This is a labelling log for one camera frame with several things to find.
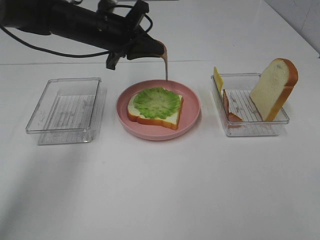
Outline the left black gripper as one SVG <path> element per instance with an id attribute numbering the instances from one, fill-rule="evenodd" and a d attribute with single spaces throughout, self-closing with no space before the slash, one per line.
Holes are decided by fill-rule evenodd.
<path id="1" fill-rule="evenodd" d="M 115 70 L 120 58 L 160 58 L 166 53 L 165 45 L 147 34 L 140 23 L 149 12 L 149 4 L 138 0 L 134 5 L 118 4 L 116 0 L 101 0 L 96 16 L 102 21 L 98 30 L 106 35 L 108 54 L 105 67 Z"/>

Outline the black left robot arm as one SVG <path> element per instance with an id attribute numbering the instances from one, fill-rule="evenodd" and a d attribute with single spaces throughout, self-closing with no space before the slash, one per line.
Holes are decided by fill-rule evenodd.
<path id="1" fill-rule="evenodd" d="M 23 45 L 41 52 L 75 58 L 31 45 L 8 31 L 15 28 L 36 35 L 57 35 L 73 41 L 103 49 L 103 52 L 82 54 L 81 58 L 107 55 L 106 68 L 114 70 L 120 58 L 161 58 L 165 46 L 148 35 L 149 29 L 140 25 L 149 19 L 149 4 L 137 0 L 126 16 L 113 12 L 120 5 L 115 0 L 101 0 L 97 10 L 80 7 L 79 0 L 2 0 L 0 2 L 0 28 Z"/>

